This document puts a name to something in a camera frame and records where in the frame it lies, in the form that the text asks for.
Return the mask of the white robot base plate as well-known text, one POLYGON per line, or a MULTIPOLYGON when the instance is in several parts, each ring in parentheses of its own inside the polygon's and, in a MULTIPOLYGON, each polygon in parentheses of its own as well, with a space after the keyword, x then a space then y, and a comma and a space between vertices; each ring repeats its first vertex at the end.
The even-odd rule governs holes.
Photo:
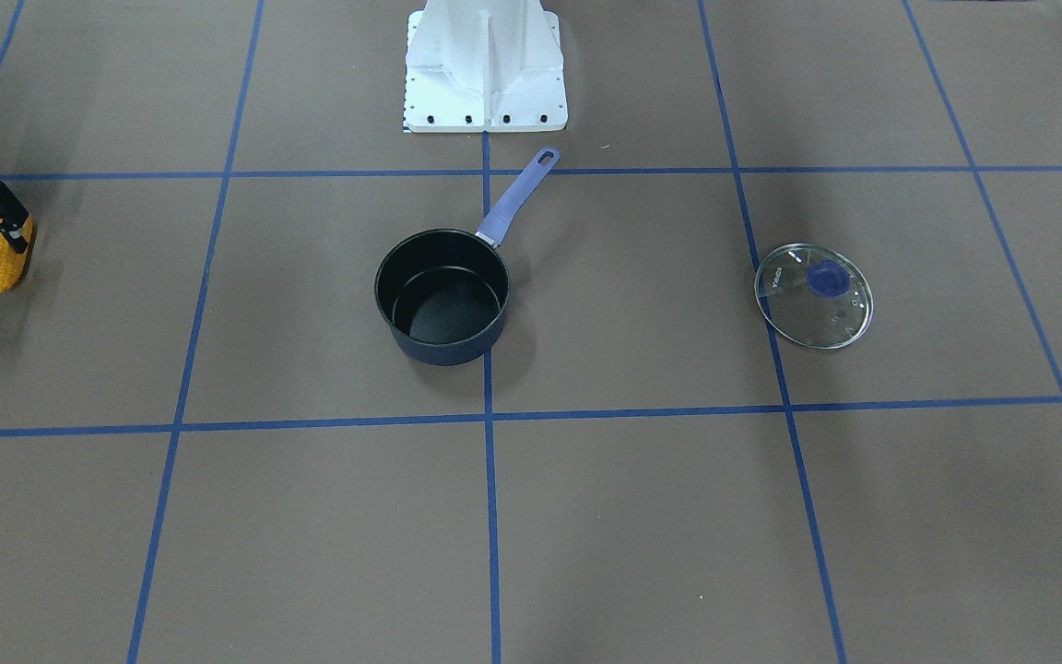
POLYGON ((560 17, 539 1, 429 1, 408 14, 406 38, 405 131, 568 125, 560 17))

